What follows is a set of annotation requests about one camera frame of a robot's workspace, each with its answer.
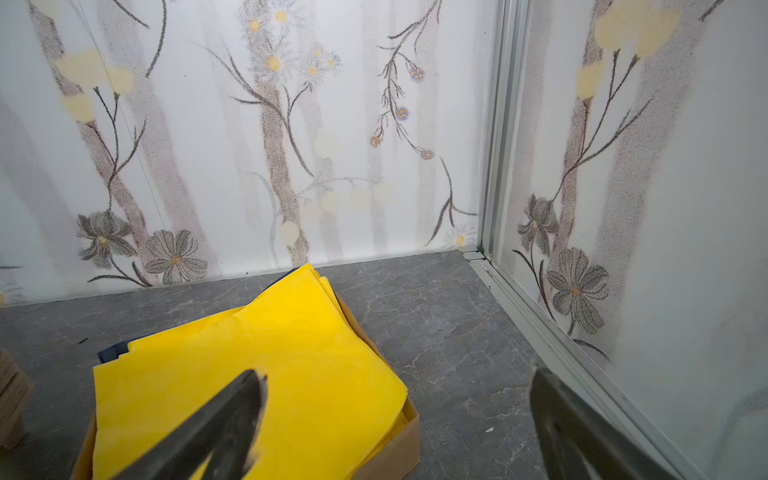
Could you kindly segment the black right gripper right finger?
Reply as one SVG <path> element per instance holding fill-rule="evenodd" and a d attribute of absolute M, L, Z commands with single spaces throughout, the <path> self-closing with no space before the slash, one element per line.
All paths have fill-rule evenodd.
<path fill-rule="evenodd" d="M 534 369 L 529 402 L 550 479 L 674 477 L 549 369 Z"/>

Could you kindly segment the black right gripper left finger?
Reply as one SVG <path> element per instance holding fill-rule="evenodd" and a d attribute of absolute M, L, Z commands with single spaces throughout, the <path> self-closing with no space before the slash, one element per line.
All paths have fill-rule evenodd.
<path fill-rule="evenodd" d="M 243 479 L 257 461 L 252 452 L 268 399 L 268 377 L 243 371 L 118 479 Z"/>

